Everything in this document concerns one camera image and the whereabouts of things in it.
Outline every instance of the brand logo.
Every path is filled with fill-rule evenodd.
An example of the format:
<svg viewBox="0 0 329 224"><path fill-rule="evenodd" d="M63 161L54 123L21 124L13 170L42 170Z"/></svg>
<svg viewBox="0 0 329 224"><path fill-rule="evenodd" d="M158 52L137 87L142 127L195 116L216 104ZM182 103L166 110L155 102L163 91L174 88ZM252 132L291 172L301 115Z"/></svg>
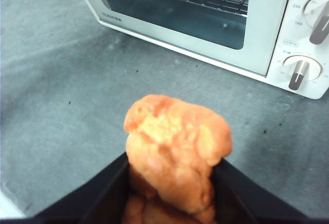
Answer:
<svg viewBox="0 0 329 224"><path fill-rule="evenodd" d="M114 17L114 16L109 15L109 14L106 14L106 13L104 13L104 12L102 12L102 14L103 14L104 16L106 16L106 17L112 18L113 20L117 20L117 21L122 22L122 20L121 20L119 17Z"/></svg>

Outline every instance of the knob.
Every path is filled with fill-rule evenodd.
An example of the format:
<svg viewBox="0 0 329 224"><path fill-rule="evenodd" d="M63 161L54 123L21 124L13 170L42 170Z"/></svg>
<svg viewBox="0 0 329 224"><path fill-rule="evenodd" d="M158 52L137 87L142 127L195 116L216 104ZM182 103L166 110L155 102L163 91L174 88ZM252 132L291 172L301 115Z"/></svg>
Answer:
<svg viewBox="0 0 329 224"><path fill-rule="evenodd" d="M304 7L304 17L313 28L310 42L321 44L329 34L329 0L309 0Z"/></svg>
<svg viewBox="0 0 329 224"><path fill-rule="evenodd" d="M314 80L320 76L321 66L310 57L294 55L288 57L283 66L285 72L291 76L289 88L298 90L303 81Z"/></svg>

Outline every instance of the oven control panel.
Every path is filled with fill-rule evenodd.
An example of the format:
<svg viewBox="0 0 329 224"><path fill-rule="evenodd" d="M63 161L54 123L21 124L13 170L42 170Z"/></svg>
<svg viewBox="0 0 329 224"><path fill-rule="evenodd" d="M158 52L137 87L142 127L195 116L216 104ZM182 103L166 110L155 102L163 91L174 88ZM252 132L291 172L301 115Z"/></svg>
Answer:
<svg viewBox="0 0 329 224"><path fill-rule="evenodd" d="M318 99L329 87L329 0L289 0L269 81Z"/></svg>

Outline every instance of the oven window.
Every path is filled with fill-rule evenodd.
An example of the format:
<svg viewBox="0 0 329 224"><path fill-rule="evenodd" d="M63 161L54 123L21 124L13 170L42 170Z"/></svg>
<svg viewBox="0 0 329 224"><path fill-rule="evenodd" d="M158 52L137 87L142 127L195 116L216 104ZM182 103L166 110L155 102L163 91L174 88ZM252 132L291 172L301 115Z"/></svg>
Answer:
<svg viewBox="0 0 329 224"><path fill-rule="evenodd" d="M248 0L102 0L111 10L233 49L243 47Z"/></svg>

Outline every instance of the gray surface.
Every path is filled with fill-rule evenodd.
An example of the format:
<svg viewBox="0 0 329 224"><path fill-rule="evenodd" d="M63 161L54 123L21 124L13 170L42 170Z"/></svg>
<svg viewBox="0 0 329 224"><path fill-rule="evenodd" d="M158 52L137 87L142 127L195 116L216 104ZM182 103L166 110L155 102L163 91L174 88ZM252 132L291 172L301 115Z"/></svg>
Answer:
<svg viewBox="0 0 329 224"><path fill-rule="evenodd" d="M222 114L233 165L303 213L329 217L328 92L303 98L108 29L83 0L1 8L1 187L25 214L119 156L125 112L156 93Z"/></svg>

